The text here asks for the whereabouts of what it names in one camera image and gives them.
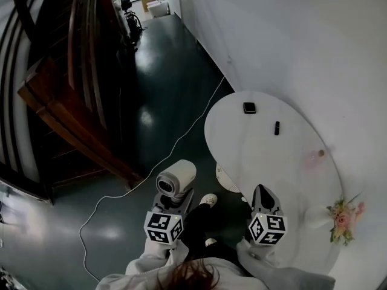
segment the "white cable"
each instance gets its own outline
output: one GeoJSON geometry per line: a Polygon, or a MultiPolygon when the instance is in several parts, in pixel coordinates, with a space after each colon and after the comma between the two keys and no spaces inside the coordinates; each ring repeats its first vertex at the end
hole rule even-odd
{"type": "Polygon", "coordinates": [[[97,211],[97,208],[98,208],[98,205],[100,204],[100,202],[103,200],[103,199],[120,199],[120,198],[123,198],[125,196],[127,196],[128,194],[130,194],[131,192],[133,192],[134,190],[136,190],[137,188],[139,188],[149,177],[150,175],[152,174],[153,170],[158,167],[162,162],[166,161],[171,155],[172,153],[174,152],[174,149],[177,145],[177,143],[183,138],[185,137],[188,132],[191,131],[191,129],[194,127],[195,123],[201,118],[204,116],[204,114],[206,113],[207,111],[207,108],[209,107],[210,105],[210,102],[213,98],[213,96],[215,95],[215,93],[217,92],[218,88],[220,87],[220,85],[222,84],[223,80],[225,79],[225,77],[222,78],[222,80],[220,81],[218,87],[216,87],[216,90],[213,92],[213,94],[211,95],[211,98],[208,100],[208,103],[207,103],[207,106],[206,108],[204,109],[203,113],[194,121],[194,123],[192,124],[192,126],[188,129],[188,131],[186,133],[184,133],[180,138],[177,139],[177,141],[175,142],[171,152],[169,153],[169,155],[167,157],[165,157],[164,159],[162,159],[158,164],[156,164],[153,169],[149,172],[148,176],[141,182],[139,183],[137,186],[135,186],[132,190],[126,192],[124,195],[121,195],[121,196],[104,196],[102,197],[96,204],[96,207],[94,209],[94,211],[91,213],[90,217],[87,219],[87,221],[81,226],[81,228],[79,229],[79,238],[80,238],[80,241],[82,242],[82,245],[83,245],[83,249],[85,250],[85,256],[83,257],[83,267],[85,268],[86,272],[89,273],[89,275],[94,278],[95,280],[97,280],[98,282],[100,281],[96,276],[94,276],[86,267],[86,257],[87,257],[87,249],[86,249],[86,246],[85,246],[85,243],[82,239],[82,235],[81,235],[81,232],[82,232],[82,229],[83,227],[90,221],[90,219],[94,216],[94,214],[96,213],[97,211]]]}

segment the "black pants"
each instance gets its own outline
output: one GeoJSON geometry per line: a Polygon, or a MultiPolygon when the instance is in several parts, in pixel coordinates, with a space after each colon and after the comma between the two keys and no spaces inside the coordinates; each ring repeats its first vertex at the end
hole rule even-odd
{"type": "Polygon", "coordinates": [[[210,205],[200,204],[187,215],[184,231],[179,237],[189,248],[186,261],[214,257],[230,261],[240,266],[236,251],[226,244],[217,242],[206,247],[206,234],[204,230],[208,226],[207,221],[209,220],[210,214],[210,205]]]}

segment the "white box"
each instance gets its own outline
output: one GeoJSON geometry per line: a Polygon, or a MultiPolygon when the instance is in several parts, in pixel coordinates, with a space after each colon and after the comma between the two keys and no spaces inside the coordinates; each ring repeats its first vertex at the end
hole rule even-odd
{"type": "Polygon", "coordinates": [[[287,233],[288,219],[283,216],[257,213],[249,225],[258,245],[276,245],[287,233]]]}
{"type": "Polygon", "coordinates": [[[146,214],[144,230],[150,240],[171,245],[183,232],[183,220],[180,215],[149,211],[146,214]]]}

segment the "dark green floor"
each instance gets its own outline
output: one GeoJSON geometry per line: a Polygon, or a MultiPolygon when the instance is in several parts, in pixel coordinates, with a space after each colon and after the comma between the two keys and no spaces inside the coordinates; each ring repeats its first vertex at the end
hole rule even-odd
{"type": "MultiPolygon", "coordinates": [[[[136,53],[144,103],[133,133],[138,161],[147,172],[169,154],[176,139],[202,113],[222,74],[178,17],[153,19],[144,26],[148,29],[136,53]]],[[[224,81],[212,104],[231,92],[224,81]]],[[[204,139],[202,119],[138,190],[123,199],[104,200],[84,228],[88,268],[98,278],[124,273],[128,262],[141,254],[143,222],[155,195],[155,177],[182,158],[197,167],[193,204],[209,192],[219,197],[209,236],[221,236],[231,246],[241,238],[248,207],[241,195],[225,191],[216,181],[215,161],[204,139]]],[[[53,207],[11,192],[9,198],[3,198],[7,224],[0,264],[30,290],[94,289],[96,282],[83,269],[78,230],[102,196],[125,191],[124,183],[109,176],[62,189],[56,193],[53,207]]]]}

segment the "white shoe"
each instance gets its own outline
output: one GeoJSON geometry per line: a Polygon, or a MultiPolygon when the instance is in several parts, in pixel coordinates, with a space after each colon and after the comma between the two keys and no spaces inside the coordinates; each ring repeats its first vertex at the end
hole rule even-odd
{"type": "Polygon", "coordinates": [[[200,201],[200,204],[206,203],[206,204],[209,204],[210,207],[212,208],[216,204],[216,202],[218,202],[218,197],[213,193],[209,193],[208,195],[203,196],[203,198],[200,201]]]}
{"type": "Polygon", "coordinates": [[[206,247],[208,247],[209,245],[212,245],[214,243],[217,243],[218,241],[216,239],[207,239],[206,240],[206,247]]]}

